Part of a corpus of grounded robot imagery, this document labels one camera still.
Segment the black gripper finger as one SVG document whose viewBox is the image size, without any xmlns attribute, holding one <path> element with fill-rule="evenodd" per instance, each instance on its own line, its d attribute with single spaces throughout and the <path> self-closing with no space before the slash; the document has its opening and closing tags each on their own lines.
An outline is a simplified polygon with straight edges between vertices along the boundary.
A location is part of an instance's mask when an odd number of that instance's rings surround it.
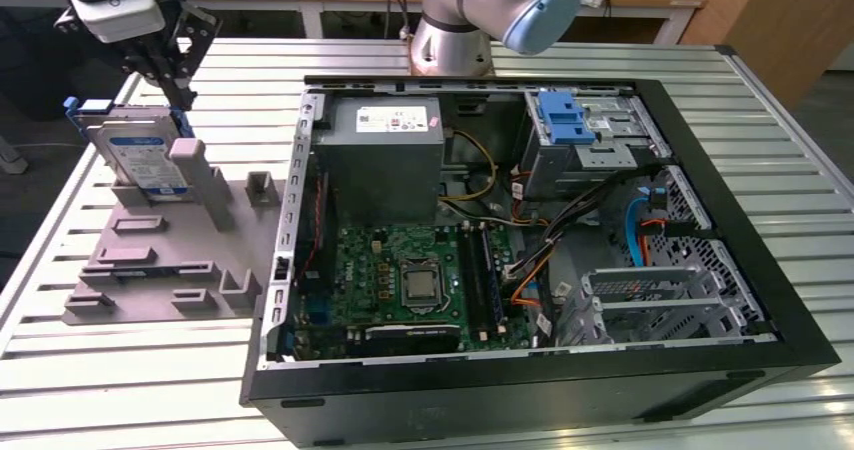
<svg viewBox="0 0 854 450">
<path fill-rule="evenodd" d="M 125 59 L 133 70 L 157 84 L 171 108 L 181 108 L 181 90 L 175 84 L 173 65 L 158 37 L 135 37 L 121 43 Z"/>
<path fill-rule="evenodd" d="M 177 56 L 171 81 L 177 88 L 177 95 L 169 98 L 169 104 L 187 111 L 196 98 L 189 84 L 221 28 L 221 20 L 194 5 L 181 5 L 179 8 L 171 41 L 177 43 L 178 38 L 186 38 L 187 46 L 183 50 L 174 46 Z"/>
</svg>

